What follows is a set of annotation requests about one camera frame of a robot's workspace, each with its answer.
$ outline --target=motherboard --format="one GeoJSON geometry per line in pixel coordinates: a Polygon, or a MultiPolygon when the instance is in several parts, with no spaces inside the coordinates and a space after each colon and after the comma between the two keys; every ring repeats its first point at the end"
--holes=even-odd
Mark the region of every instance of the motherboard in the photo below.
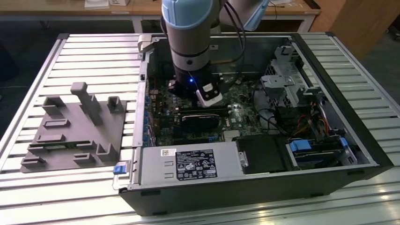
{"type": "MultiPolygon", "coordinates": [[[[224,75],[225,81],[233,75],[224,75]]],[[[166,81],[149,83],[156,146],[230,141],[262,133],[252,105],[254,82],[234,84],[216,105],[201,108],[168,92],[166,81]]]]}

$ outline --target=barcode sticker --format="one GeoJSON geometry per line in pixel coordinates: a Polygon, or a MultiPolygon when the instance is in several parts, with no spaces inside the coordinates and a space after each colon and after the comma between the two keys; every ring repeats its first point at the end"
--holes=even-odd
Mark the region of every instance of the barcode sticker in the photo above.
{"type": "Polygon", "coordinates": [[[161,156],[174,156],[176,149],[161,149],[161,156]]]}

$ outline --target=table leg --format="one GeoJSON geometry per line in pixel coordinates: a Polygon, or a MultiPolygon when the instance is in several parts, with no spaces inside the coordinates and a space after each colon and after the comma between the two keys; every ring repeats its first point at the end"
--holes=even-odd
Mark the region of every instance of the table leg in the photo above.
{"type": "Polygon", "coordinates": [[[304,16],[304,20],[300,24],[297,32],[308,32],[310,30],[313,19],[314,19],[314,15],[304,16]]]}
{"type": "Polygon", "coordinates": [[[140,15],[132,16],[133,31],[140,34],[142,33],[141,20],[142,18],[140,15]]]}

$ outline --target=white paper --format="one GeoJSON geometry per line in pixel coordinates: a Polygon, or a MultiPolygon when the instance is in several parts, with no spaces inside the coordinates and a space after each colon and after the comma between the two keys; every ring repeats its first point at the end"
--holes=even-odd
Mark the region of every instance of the white paper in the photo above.
{"type": "Polygon", "coordinates": [[[274,5],[285,4],[285,3],[289,3],[292,1],[293,0],[269,0],[269,2],[272,2],[274,5]]]}

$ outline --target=blue latch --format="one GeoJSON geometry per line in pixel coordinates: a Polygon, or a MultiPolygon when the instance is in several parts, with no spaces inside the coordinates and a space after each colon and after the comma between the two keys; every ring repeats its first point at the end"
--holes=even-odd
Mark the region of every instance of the blue latch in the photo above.
{"type": "Polygon", "coordinates": [[[349,145],[349,144],[348,144],[348,141],[345,140],[344,137],[340,138],[340,143],[341,143],[344,149],[345,149],[345,148],[348,147],[348,145],[349,145]]]}
{"type": "Polygon", "coordinates": [[[310,144],[308,140],[294,140],[289,144],[289,149],[292,151],[310,150],[310,144]]]}
{"type": "Polygon", "coordinates": [[[113,175],[120,175],[126,173],[126,165],[116,165],[113,167],[113,175]]]}

